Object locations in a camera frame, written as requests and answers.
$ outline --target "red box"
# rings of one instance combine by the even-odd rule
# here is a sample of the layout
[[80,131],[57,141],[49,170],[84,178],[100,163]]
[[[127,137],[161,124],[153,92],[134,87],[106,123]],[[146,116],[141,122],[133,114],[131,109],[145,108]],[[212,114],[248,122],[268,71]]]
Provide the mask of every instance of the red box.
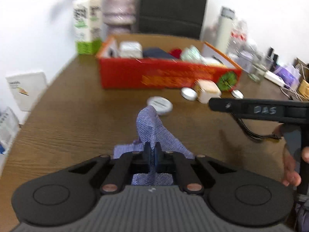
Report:
[[[143,49],[159,47],[166,52],[194,45],[202,56],[216,57],[226,67],[205,66],[178,59],[118,58],[118,45],[122,41],[138,41]],[[111,35],[96,57],[103,88],[192,88],[196,80],[205,79],[214,81],[221,91],[227,91],[237,84],[242,71],[234,61],[206,42],[165,35]]]

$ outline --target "purple package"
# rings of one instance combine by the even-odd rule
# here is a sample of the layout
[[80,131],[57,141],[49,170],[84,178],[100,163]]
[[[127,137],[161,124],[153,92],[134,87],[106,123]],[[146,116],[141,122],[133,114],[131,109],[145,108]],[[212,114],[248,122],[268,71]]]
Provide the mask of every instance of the purple package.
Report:
[[286,83],[288,89],[292,88],[293,90],[296,90],[299,81],[296,77],[294,77],[286,68],[277,65],[277,69],[274,71],[274,74],[278,75],[280,78],[283,79],[283,81]]

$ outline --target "table surface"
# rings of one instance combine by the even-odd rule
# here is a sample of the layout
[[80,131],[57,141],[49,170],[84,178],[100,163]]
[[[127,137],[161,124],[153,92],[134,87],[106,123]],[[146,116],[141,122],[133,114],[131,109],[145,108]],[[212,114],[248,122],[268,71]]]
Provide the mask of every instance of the table surface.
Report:
[[[278,86],[268,80],[256,84],[245,72],[238,88],[245,98],[287,99]],[[99,154],[112,155],[115,145],[135,140],[137,114],[151,96],[173,103],[173,111],[161,120],[194,154],[281,179],[283,140],[254,143],[229,114],[187,101],[176,89],[103,90],[95,58],[78,56],[48,88],[15,140],[0,179],[0,231],[18,224],[10,200],[19,185]],[[278,125],[245,123],[259,134],[270,134]]]

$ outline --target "finger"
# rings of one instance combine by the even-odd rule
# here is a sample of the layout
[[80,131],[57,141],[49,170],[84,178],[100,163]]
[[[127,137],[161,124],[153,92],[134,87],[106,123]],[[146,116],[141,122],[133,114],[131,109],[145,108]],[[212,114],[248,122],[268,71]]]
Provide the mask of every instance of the finger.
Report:
[[289,185],[289,181],[287,179],[282,179],[282,184],[285,185],[286,187]]
[[288,149],[286,148],[286,145],[284,147],[283,151],[283,165],[284,169],[293,172],[296,167],[296,161],[293,158],[293,156],[289,153]]
[[275,129],[274,129],[274,131],[272,132],[273,134],[275,134],[276,136],[278,136],[278,137],[282,137],[282,133],[281,133],[281,126],[282,126],[282,124],[281,125],[279,125],[279,126],[277,126]]
[[305,147],[303,150],[302,150],[302,159],[309,163],[309,147]]
[[285,178],[293,186],[297,187],[301,183],[302,180],[296,171],[293,172],[286,171],[285,173],[286,173]]

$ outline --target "white box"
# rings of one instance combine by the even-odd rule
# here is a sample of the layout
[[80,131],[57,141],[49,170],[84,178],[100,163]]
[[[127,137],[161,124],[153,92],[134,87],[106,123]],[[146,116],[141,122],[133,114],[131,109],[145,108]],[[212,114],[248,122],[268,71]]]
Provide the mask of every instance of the white box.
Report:
[[47,88],[44,72],[9,76],[6,79],[21,111],[31,111],[37,99]]
[[208,104],[211,98],[220,98],[222,94],[218,86],[210,80],[199,79],[197,86],[198,101],[202,104]]
[[8,107],[0,115],[0,176],[18,131],[18,119],[11,108]]
[[143,48],[139,42],[123,41],[119,45],[121,58],[143,58]]
[[75,42],[79,54],[95,54],[101,46],[101,0],[74,0]]
[[266,71],[264,77],[268,79],[269,81],[273,82],[276,85],[279,85],[280,87],[284,87],[285,82],[283,81],[282,78],[277,76],[276,74],[272,73],[271,71]]

